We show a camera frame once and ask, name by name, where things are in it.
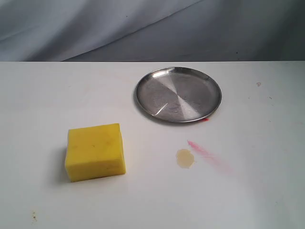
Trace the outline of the yellow sponge block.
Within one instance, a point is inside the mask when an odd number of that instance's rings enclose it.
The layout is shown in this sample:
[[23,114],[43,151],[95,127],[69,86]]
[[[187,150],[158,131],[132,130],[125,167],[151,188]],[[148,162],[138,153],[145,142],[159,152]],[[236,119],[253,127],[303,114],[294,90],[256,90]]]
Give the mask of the yellow sponge block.
[[120,125],[70,129],[64,166],[71,182],[125,174]]

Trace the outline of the round steel plate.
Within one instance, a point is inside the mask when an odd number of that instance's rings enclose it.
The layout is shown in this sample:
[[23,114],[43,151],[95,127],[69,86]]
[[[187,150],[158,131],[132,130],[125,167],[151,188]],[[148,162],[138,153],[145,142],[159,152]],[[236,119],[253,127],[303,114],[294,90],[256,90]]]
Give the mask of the round steel plate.
[[212,115],[222,101],[218,83],[186,67],[165,67],[146,74],[134,89],[138,107],[170,123],[190,123]]

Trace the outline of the grey backdrop cloth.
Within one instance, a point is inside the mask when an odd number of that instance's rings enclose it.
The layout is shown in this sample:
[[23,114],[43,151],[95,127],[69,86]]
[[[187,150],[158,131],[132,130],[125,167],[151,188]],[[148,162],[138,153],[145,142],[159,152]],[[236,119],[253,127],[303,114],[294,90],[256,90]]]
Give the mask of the grey backdrop cloth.
[[302,0],[3,0],[2,61],[302,61]]

